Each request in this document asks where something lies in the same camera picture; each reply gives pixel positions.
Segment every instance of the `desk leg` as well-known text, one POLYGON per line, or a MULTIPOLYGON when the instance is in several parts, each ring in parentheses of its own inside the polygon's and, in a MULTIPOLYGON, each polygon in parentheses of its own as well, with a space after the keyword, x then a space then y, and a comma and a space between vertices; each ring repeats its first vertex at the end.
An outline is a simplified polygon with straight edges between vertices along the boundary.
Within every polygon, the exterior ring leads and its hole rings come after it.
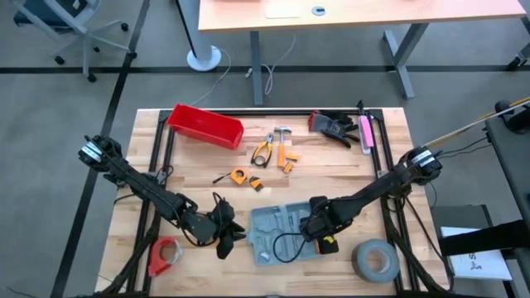
POLYGON ((250 32, 250 50, 252 51, 252 85, 254 105, 263 105, 262 63, 259 53, 259 32, 250 32))
POLYGON ((510 62, 510 64, 508 64, 508 66, 506 67, 506 70, 518 70, 519 67, 525 65, 528 62, 528 59, 530 59, 530 42, 525 45, 520 52, 517 53, 512 62, 510 62))
POLYGON ((190 43, 191 50, 187 56, 188 65, 197 71, 214 69, 221 62, 221 51, 210 44, 208 37, 199 33, 200 1, 176 0, 176 5, 190 43))
POLYGON ((412 24, 399 46, 394 38, 394 34, 390 30, 384 31, 383 39, 387 42, 390 52, 392 53, 393 64, 399 75, 403 91, 402 95, 405 99, 413 99, 415 96, 414 90, 412 89, 411 79, 408 76, 406 63, 408 57, 416 47, 416 44, 419 42, 420 38, 422 38, 423 32, 425 32, 428 25, 428 23, 412 24))

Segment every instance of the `red plastic container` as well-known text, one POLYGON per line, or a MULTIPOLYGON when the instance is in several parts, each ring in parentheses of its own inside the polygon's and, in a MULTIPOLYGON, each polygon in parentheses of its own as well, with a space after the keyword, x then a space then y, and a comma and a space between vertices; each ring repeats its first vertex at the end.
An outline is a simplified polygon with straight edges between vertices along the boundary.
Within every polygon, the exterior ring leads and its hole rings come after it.
POLYGON ((243 124, 238 119, 177 104, 167 123, 187 137, 228 149, 235 149, 243 136, 243 124))

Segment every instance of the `white paper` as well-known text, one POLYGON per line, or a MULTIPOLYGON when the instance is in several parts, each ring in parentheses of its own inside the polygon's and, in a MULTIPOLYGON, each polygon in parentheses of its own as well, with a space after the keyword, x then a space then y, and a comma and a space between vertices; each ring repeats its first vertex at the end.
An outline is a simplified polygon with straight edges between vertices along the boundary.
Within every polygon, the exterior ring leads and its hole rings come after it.
MULTIPOLYGON (((478 228, 441 227, 441 235, 448 237, 478 230, 478 228)), ((450 256, 449 263, 455 273, 455 277, 458 278, 512 280, 512 275, 506 265, 506 261, 504 261, 503 254, 498 249, 450 256)))
POLYGON ((273 18, 297 18, 301 14, 301 3, 300 0, 286 0, 268 2, 266 17, 273 18))

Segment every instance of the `wooden table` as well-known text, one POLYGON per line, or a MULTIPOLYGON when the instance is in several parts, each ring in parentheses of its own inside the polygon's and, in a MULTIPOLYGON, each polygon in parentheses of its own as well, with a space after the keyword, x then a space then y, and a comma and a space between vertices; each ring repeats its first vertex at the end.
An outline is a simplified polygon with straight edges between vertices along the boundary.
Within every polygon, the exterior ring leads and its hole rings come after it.
MULTIPOLYGON (((127 159, 139 171, 147 171, 148 168, 158 113, 158 109, 137 111, 127 159)), ((396 161, 412 148, 407 120, 401 108, 385 108, 383 113, 393 159, 396 161)), ((190 197, 201 211, 214 208, 212 191, 216 191, 226 197, 236 210, 235 221, 248 228, 248 216, 252 209, 307 201, 316 195, 326 195, 329 198, 352 195, 374 180, 371 156, 363 155, 360 146, 346 149, 317 132, 308 132, 307 116, 252 116, 240 119, 245 133, 235 151, 177 135, 171 157, 175 171, 168 180, 167 189, 190 197), (301 156, 289 175, 276 167, 277 139, 267 169, 249 165, 255 147, 276 126, 288 126, 292 129, 292 134, 287 136, 286 151, 301 156), (237 186, 230 179, 224 179, 217 185, 211 184, 212 180, 235 166, 246 167, 250 174, 261 177, 265 188, 257 193, 248 185, 237 186)), ((168 129, 162 137, 164 142, 167 133, 168 129)), ((377 133, 376 140, 381 147, 377 133)), ((162 150, 158 159, 160 162, 163 153, 162 150)), ((384 164, 382 152, 380 159, 384 164)), ((120 190, 118 196, 129 192, 130 190, 120 190)), ((414 185, 410 200, 431 237, 436 239, 424 189, 414 185)), ((108 279, 114 279, 133 252, 140 206, 141 200, 132 197, 118 202, 114 207, 99 272, 98 291, 109 284, 108 279)), ((442 286, 447 286, 444 266, 429 246, 420 225, 410 209, 405 209, 405 215, 415 255, 442 286)), ((252 247, 245 240, 236 242, 234 250, 223 261, 216 257, 215 246, 192 247, 180 230, 162 221, 160 235, 176 236, 184 247, 184 255, 167 272, 153 278, 151 295, 391 295, 395 293, 393 283, 376 285, 363 281, 354 274, 350 262, 351 251, 357 244, 371 238, 385 238, 382 220, 381 206, 377 200, 363 209, 351 227, 336 235, 340 252, 320 259, 272 267, 256 266, 252 247)), ((408 285, 405 262, 401 262, 401 265, 404 283, 408 285)))
POLYGON ((411 99, 414 91, 405 64, 429 23, 525 15, 518 0, 201 0, 199 31, 251 31, 252 67, 258 74, 253 76, 254 103, 259 105, 263 104, 263 92, 258 31, 411 23, 400 46, 391 31, 385 31, 383 37, 392 53, 402 94, 411 99), (267 18, 267 9, 282 4, 286 10, 298 9, 299 17, 267 18), (324 16, 313 14, 311 10, 317 6, 325 9, 324 16))

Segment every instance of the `chair base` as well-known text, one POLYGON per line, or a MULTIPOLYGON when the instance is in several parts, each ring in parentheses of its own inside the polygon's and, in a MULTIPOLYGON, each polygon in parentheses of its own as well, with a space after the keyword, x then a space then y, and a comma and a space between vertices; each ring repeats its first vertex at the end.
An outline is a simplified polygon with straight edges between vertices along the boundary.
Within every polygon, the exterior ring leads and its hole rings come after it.
POLYGON ((122 31, 128 31, 128 24, 121 22, 120 20, 110 22, 109 24, 106 24, 105 26, 94 29, 92 31, 88 31, 86 34, 77 36, 73 41, 71 41, 67 45, 61 47, 59 50, 54 52, 52 56, 55 58, 55 62, 59 65, 63 65, 65 63, 65 60, 60 56, 60 54, 72 48, 73 46, 77 46, 78 44, 81 44, 83 48, 83 75, 89 80, 89 82, 93 83, 97 79, 94 76, 94 74, 91 74, 89 72, 90 55, 92 53, 92 50, 95 51, 96 53, 99 53, 99 48, 97 46, 94 46, 94 43, 102 43, 107 46, 111 46, 113 48, 119 49, 119 50, 125 50, 128 54, 132 54, 133 59, 136 58, 137 56, 136 53, 131 52, 131 50, 128 47, 119 45, 118 43, 109 41, 99 36, 99 34, 106 32, 114 28, 115 26, 121 26, 122 31))

